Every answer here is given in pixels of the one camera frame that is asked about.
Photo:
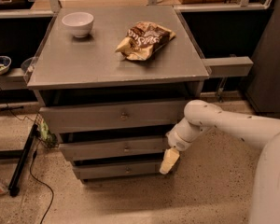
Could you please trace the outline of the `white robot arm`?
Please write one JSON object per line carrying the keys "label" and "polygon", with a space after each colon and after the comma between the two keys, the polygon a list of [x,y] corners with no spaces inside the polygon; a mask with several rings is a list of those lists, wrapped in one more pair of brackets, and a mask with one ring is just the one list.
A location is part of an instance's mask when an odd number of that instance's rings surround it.
{"label": "white robot arm", "polygon": [[160,173],[175,166],[179,153],[211,128],[261,150],[254,179],[249,224],[280,224],[280,119],[225,111],[202,100],[188,102],[184,118],[167,133]]}

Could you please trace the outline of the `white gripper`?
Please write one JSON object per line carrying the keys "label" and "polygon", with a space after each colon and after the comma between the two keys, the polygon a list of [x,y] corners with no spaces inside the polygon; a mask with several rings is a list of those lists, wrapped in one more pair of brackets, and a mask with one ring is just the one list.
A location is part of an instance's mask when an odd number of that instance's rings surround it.
{"label": "white gripper", "polygon": [[170,149],[166,149],[161,162],[160,173],[167,175],[179,159],[179,152],[187,150],[192,143],[184,140],[176,129],[166,134]]}

